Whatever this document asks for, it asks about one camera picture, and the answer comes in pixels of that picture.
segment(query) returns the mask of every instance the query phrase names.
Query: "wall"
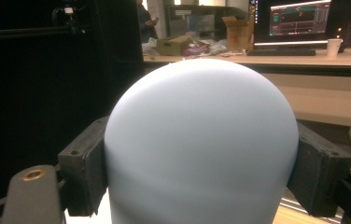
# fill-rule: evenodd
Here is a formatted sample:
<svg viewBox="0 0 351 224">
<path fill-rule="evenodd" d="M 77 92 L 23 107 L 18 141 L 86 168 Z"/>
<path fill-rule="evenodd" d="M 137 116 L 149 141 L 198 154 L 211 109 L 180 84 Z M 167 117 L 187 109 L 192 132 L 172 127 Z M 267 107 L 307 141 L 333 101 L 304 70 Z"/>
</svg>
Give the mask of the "wall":
<svg viewBox="0 0 351 224">
<path fill-rule="evenodd" d="M 225 7 L 226 1 L 225 0 L 200 0 L 199 5 L 201 6 L 220 6 Z"/>
<path fill-rule="evenodd" d="M 248 12 L 248 0 L 227 0 L 227 7 L 238 7 L 244 12 Z"/>
</svg>

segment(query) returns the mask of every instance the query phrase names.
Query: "cardboard box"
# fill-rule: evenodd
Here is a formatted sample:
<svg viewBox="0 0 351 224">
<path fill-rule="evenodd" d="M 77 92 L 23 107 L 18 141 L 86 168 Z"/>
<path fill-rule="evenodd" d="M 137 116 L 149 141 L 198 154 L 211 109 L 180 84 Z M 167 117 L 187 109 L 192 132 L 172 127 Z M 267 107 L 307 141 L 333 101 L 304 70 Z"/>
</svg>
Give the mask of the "cardboard box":
<svg viewBox="0 0 351 224">
<path fill-rule="evenodd" d="M 190 35 L 172 36 L 158 39 L 156 43 L 156 51 L 160 55 L 166 56 L 182 56 L 184 50 L 193 43 Z"/>
<path fill-rule="evenodd" d="M 227 27 L 227 49 L 229 51 L 249 51 L 253 49 L 254 19 L 237 20 L 235 17 L 222 17 Z"/>
</svg>

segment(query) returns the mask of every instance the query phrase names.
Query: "wooden desk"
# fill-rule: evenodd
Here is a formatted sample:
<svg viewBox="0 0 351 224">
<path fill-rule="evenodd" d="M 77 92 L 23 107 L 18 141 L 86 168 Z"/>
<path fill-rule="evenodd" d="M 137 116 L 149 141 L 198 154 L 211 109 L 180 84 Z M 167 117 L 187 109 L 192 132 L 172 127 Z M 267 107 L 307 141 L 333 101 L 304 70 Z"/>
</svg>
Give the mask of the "wooden desk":
<svg viewBox="0 0 351 224">
<path fill-rule="evenodd" d="M 330 59 L 324 49 L 316 56 L 206 58 L 239 63 L 263 74 L 283 92 L 297 119 L 339 124 L 351 127 L 351 49 Z M 145 57 L 147 72 L 151 69 L 190 58 Z"/>
<path fill-rule="evenodd" d="M 65 218 L 68 224 L 112 224 L 111 207 L 109 204 L 108 191 L 103 196 L 100 203 L 98 214 L 93 214 L 91 217 L 70 217 L 65 211 Z M 278 206 L 273 224 L 328 224 L 315 217 L 309 217 L 302 213 L 288 209 L 283 206 Z"/>
</svg>

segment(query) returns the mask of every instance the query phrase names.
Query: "blurry person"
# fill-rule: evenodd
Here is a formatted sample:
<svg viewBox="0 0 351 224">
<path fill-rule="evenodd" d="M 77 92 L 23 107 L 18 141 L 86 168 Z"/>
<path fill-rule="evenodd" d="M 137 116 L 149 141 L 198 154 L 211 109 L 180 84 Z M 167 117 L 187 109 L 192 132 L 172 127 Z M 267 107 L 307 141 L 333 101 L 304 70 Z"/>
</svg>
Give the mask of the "blurry person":
<svg viewBox="0 0 351 224">
<path fill-rule="evenodd" d="M 157 20 L 152 20 L 149 12 L 143 6 L 143 0 L 136 0 L 138 10 L 138 20 L 140 25 L 141 42 L 147 43 L 149 38 L 158 39 L 155 25 Z"/>
</svg>

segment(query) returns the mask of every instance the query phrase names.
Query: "paper cup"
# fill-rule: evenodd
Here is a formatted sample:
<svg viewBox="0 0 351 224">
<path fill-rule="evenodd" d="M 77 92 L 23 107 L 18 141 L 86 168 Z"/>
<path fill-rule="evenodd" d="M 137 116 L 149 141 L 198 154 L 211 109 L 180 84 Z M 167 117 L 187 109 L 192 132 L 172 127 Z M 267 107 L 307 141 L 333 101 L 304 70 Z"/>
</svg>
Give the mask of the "paper cup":
<svg viewBox="0 0 351 224">
<path fill-rule="evenodd" d="M 342 44 L 342 39 L 329 39 L 327 44 L 327 56 L 336 57 L 338 55 L 339 47 Z"/>
</svg>

